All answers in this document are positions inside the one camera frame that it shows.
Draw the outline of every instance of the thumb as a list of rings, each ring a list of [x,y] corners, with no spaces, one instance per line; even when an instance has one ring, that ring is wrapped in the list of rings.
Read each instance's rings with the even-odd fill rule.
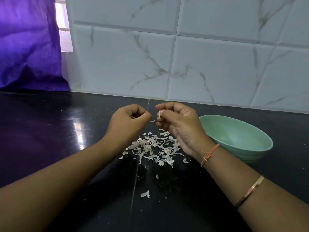
[[[151,114],[148,111],[145,111],[140,117],[137,117],[135,120],[141,123],[141,125],[145,126],[149,123],[151,119]]]
[[[176,125],[178,120],[180,119],[181,115],[177,114],[171,110],[161,110],[160,116],[169,121],[172,125]]]

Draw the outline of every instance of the purple fabric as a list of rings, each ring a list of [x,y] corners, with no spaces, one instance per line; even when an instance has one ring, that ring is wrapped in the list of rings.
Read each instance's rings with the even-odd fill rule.
[[[0,0],[0,89],[70,90],[55,0]]]

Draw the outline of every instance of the bowl rim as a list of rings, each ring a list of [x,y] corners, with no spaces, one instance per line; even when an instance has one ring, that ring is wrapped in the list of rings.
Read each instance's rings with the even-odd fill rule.
[[[200,117],[199,117],[199,120],[201,121],[201,118],[204,117],[204,116],[221,116],[221,115],[203,115],[203,116],[200,116]],[[223,141],[221,141],[221,140],[218,140],[218,139],[216,139],[216,138],[214,138],[214,137],[208,135],[208,134],[206,133],[206,131],[205,131],[205,133],[206,133],[209,137],[211,137],[212,139],[216,140],[217,142],[221,142],[221,143],[223,143],[223,144],[225,144],[225,145],[227,145],[227,146],[229,146],[229,147],[237,148],[237,149],[244,150],[244,151],[263,152],[263,151],[268,151],[268,150],[270,150],[271,148],[273,148],[273,141],[272,141],[271,137],[268,136],[268,134],[265,133],[263,130],[260,130],[259,128],[255,127],[254,125],[249,124],[249,123],[247,123],[247,122],[245,122],[245,121],[242,121],[242,120],[238,120],[238,119],[235,119],[235,118],[232,118],[232,117],[228,117],[228,116],[222,116],[222,117],[227,117],[227,118],[229,118],[229,119],[237,120],[237,121],[239,121],[239,122],[245,123],[245,124],[247,124],[247,125],[252,126],[253,128],[258,129],[259,131],[261,131],[262,133],[264,133],[264,134],[266,135],[266,137],[270,140],[271,145],[270,145],[269,148],[261,149],[261,150],[250,150],[250,149],[239,148],[239,147],[236,147],[236,146],[234,146],[234,145],[227,144],[227,143],[225,143],[225,142],[223,142]]]

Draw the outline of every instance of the gold bracelet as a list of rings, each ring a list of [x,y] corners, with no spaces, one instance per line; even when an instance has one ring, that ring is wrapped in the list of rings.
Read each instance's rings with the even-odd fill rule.
[[[264,177],[261,175],[259,179],[253,184],[253,186],[247,191],[247,193],[241,198],[241,200],[238,201],[237,204],[235,204],[236,209],[238,209],[248,198],[252,193],[255,191],[255,189],[261,184],[261,182],[264,180]]]

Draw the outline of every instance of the bracelet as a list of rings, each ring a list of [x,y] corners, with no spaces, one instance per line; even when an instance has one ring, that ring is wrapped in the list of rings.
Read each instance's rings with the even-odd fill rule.
[[[261,182],[264,180],[264,177],[261,175],[259,179],[253,184],[253,186],[247,191],[247,193],[241,198],[241,200],[238,201],[237,204],[235,204],[236,209],[238,209],[248,198],[252,193],[256,190],[256,188],[261,184]]]
[[[202,163],[201,163],[201,167],[203,167],[204,163],[208,161],[208,159],[211,157],[212,152],[214,152],[214,150],[218,146],[220,146],[220,145],[219,144],[215,145],[208,153],[202,151],[202,153],[206,153],[207,155],[203,158]]]

